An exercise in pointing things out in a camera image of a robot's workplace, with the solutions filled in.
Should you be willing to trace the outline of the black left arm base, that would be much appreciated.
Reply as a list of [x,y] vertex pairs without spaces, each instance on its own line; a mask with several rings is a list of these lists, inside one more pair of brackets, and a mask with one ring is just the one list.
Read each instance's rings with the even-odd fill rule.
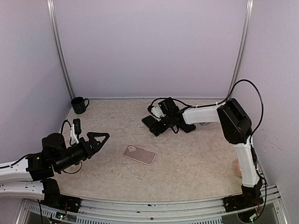
[[42,193],[44,194],[44,199],[41,201],[42,205],[66,212],[78,213],[81,205],[80,198],[61,194],[58,183],[54,179],[45,179],[41,183],[43,184]]

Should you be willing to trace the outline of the small black phone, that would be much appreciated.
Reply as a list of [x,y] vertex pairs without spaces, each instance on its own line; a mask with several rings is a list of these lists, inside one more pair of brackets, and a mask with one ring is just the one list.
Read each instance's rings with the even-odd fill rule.
[[152,117],[151,115],[145,117],[142,119],[142,123],[148,128],[150,129],[151,126],[156,122],[156,119],[154,117]]

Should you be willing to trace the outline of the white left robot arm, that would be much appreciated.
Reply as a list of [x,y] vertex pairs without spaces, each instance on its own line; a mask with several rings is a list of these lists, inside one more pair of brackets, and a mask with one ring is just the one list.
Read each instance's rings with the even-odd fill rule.
[[63,173],[73,165],[82,164],[98,153],[109,139],[108,133],[87,133],[78,143],[67,147],[64,136],[52,133],[42,139],[42,151],[28,154],[14,162],[0,165],[0,195],[48,200],[59,208],[65,204],[55,174]]

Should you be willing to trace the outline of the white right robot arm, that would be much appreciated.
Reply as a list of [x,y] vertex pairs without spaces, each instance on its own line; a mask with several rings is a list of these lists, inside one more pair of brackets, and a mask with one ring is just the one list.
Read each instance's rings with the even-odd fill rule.
[[148,112],[153,120],[150,131],[158,136],[168,128],[176,127],[189,133],[197,123],[220,123],[226,141],[233,145],[240,164],[242,185],[256,186],[260,177],[257,173],[257,156],[253,147],[252,122],[236,99],[231,98],[211,105],[185,105],[183,109],[173,98],[162,98],[157,106],[150,104]]

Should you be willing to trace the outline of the pink clear phone case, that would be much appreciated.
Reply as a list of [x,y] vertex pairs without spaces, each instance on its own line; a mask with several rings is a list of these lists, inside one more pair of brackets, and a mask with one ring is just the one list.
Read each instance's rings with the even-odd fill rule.
[[127,145],[122,155],[148,166],[152,165],[156,158],[156,153],[134,145]]

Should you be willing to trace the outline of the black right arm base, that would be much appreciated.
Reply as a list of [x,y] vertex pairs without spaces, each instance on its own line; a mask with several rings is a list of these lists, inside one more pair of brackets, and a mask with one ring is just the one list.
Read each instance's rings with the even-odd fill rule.
[[241,186],[242,193],[223,198],[223,204],[226,212],[243,210],[264,203],[261,188],[262,182],[258,182],[254,187]]

